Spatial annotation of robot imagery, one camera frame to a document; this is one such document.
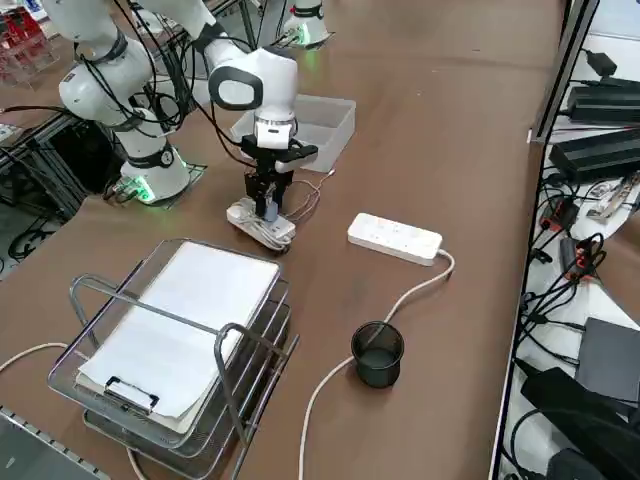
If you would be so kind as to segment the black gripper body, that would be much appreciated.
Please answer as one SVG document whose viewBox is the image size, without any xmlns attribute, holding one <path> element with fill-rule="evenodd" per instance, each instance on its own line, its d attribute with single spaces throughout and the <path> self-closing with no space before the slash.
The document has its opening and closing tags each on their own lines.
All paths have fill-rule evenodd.
<svg viewBox="0 0 640 480">
<path fill-rule="evenodd" d="M 255 135 L 244 135 L 240 140 L 240 148 L 243 154 L 255 161 L 259 170 L 287 173 L 290 168 L 287 165 L 289 146 L 283 149 L 260 147 Z"/>
</svg>

